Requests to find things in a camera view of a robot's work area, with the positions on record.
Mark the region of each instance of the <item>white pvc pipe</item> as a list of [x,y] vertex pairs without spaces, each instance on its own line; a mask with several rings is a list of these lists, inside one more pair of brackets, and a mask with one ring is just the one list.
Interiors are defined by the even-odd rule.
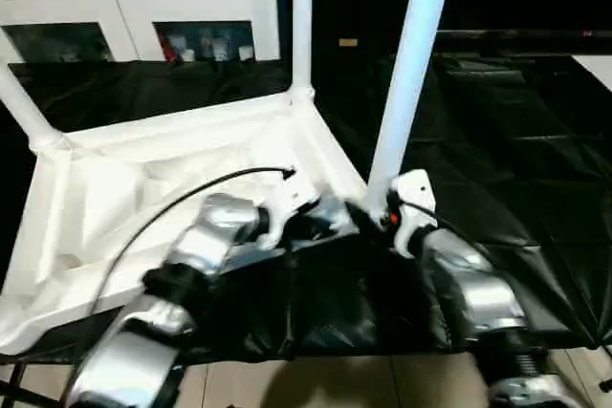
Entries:
[[294,0],[293,88],[311,89],[313,0]]
[[61,132],[49,124],[4,62],[0,62],[0,99],[28,135],[32,150],[61,141]]
[[367,206],[374,218],[382,216],[388,186],[402,166],[444,1],[408,1],[368,180]]

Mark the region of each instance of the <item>black fabric mat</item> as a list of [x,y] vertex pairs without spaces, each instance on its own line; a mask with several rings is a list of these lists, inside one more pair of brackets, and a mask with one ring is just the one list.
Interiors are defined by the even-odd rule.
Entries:
[[[63,130],[263,96],[289,84],[279,63],[78,65],[70,72],[65,66],[17,68]],[[349,56],[315,75],[317,107],[364,177],[391,68],[389,58]],[[442,215],[509,273],[537,336],[550,347],[612,343],[610,111],[610,94],[571,58],[437,58],[404,158],[404,170],[427,170]],[[33,156],[2,115],[13,169],[6,189],[14,190],[5,202],[6,265]],[[361,236],[235,272],[218,291],[207,309],[210,327],[189,362],[465,346],[430,335],[413,264]],[[48,333],[30,361],[44,361],[52,348],[61,350],[50,360],[70,359],[79,330],[75,324]]]

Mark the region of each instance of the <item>floor tile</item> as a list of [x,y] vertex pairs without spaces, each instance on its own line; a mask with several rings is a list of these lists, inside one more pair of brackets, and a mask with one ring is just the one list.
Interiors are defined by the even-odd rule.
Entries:
[[395,356],[403,408],[487,408],[487,387],[470,354]]
[[596,408],[612,406],[612,393],[604,393],[599,388],[600,382],[612,377],[612,360],[601,349],[567,350],[574,367],[580,376],[584,388]]
[[215,363],[204,408],[399,408],[387,357]]
[[588,391],[586,390],[586,384],[578,374],[576,366],[570,359],[567,351],[564,349],[558,349],[551,351],[550,355],[553,369],[563,378],[563,381],[569,388],[570,392],[572,392],[575,397],[578,397],[582,403],[591,406],[592,401]]
[[174,405],[176,408],[200,408],[202,406],[207,372],[208,365],[198,365],[187,369],[181,384],[181,394]]
[[[65,365],[29,365],[21,380],[21,387],[43,396],[59,399],[66,385],[71,367]],[[0,367],[0,378],[9,381],[12,365]],[[26,403],[16,402],[15,408],[32,408]]]

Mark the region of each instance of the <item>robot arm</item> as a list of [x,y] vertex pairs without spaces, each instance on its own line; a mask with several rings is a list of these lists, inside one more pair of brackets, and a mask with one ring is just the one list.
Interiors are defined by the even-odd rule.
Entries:
[[423,211],[418,220],[406,218],[419,212],[406,201],[426,210],[435,205],[423,174],[414,171],[393,182],[387,224],[395,250],[418,260],[442,320],[459,341],[469,343],[489,385],[490,406],[582,407],[548,368],[547,351],[533,342],[514,291],[483,254],[452,231],[438,228]]
[[77,369],[66,405],[172,406],[185,371],[179,356],[198,328],[211,282],[235,249],[276,247],[285,224],[317,200],[316,190],[298,174],[262,205],[228,194],[206,197],[164,263],[143,277],[144,292],[121,310]]

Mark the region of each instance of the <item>white cabinet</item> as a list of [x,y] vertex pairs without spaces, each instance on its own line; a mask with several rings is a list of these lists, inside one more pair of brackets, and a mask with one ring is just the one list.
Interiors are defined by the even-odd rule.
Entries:
[[277,59],[276,0],[0,0],[9,62],[164,60],[169,41],[196,59]]
[[138,59],[116,0],[0,0],[8,62]]
[[[279,58],[276,0],[119,0],[119,4],[142,60],[164,60],[160,40],[169,36],[178,36],[197,58],[214,58],[219,47],[229,50],[230,58],[237,57],[241,47],[252,47],[257,60]],[[233,43],[225,47],[210,43],[219,40]]]

